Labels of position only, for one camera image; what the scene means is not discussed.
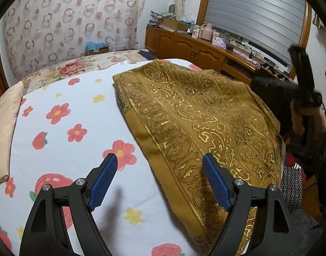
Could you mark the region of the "person right hand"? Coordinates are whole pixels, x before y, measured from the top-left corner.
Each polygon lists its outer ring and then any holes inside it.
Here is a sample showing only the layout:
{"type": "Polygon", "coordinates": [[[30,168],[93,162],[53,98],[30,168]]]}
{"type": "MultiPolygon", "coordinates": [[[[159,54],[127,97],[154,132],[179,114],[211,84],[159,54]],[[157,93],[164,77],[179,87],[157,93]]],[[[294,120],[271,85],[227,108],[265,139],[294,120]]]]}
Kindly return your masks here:
{"type": "Polygon", "coordinates": [[[292,129],[298,136],[307,134],[312,140],[319,140],[326,130],[326,114],[322,107],[297,108],[296,100],[290,103],[292,129]]]}

